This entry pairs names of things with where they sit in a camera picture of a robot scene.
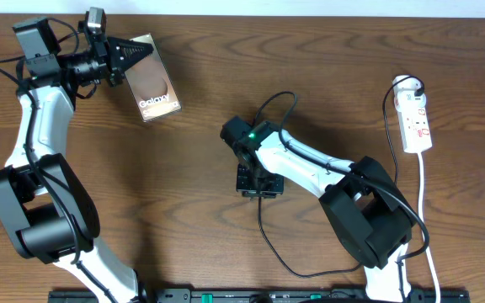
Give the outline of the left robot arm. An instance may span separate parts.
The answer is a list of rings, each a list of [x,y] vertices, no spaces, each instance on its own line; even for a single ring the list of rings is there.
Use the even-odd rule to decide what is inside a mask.
[[[108,36],[104,11],[91,8],[69,33],[85,40],[86,48],[63,53],[51,22],[38,17],[13,27],[23,53],[10,79],[22,116],[15,147],[0,169],[0,221],[22,258],[66,270],[96,301],[154,302],[156,294],[101,238],[93,200],[66,159],[81,89],[121,84],[152,47]]]

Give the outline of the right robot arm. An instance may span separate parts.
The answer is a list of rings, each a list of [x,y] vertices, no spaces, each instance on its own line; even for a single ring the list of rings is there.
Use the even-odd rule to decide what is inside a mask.
[[[237,116],[222,126],[220,138],[238,159],[242,196],[273,199],[282,194],[286,179],[298,184],[317,197],[339,242],[364,269],[367,297],[407,300],[408,244],[413,227],[423,222],[379,162],[331,157],[278,125],[252,126]]]

